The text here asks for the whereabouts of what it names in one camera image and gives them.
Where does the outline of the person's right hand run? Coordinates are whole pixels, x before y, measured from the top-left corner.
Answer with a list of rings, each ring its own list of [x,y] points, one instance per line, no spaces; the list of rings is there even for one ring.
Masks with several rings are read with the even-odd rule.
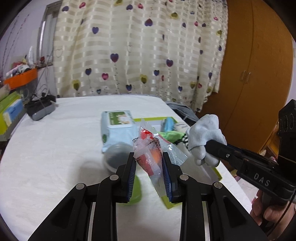
[[[256,194],[257,198],[252,202],[252,210],[250,212],[251,217],[255,220],[258,225],[261,225],[263,219],[270,221],[272,223],[277,223],[279,219],[282,217],[286,206],[270,206],[268,208],[263,208],[263,204],[261,202],[262,191],[258,190]],[[292,220],[295,214],[295,204],[292,203],[288,208],[286,214],[282,217],[282,220],[276,226],[276,228],[280,227],[284,229],[288,226],[290,221]]]

